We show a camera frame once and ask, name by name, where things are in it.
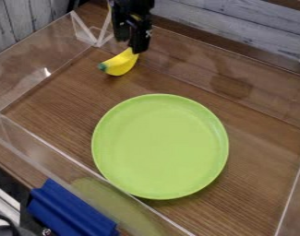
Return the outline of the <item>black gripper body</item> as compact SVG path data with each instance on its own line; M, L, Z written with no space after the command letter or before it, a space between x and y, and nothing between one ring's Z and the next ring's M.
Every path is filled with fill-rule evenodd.
M154 0L110 0L110 6L120 17L146 16L154 8Z

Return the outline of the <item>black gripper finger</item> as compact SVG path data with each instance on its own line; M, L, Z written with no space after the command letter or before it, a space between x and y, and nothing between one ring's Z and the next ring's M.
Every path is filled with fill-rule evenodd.
M149 18L130 16L129 24L132 27L129 46L134 54L144 53L150 47L152 21Z
M111 21L117 41L128 41L130 39L130 24L128 23L128 17L121 13L113 13Z

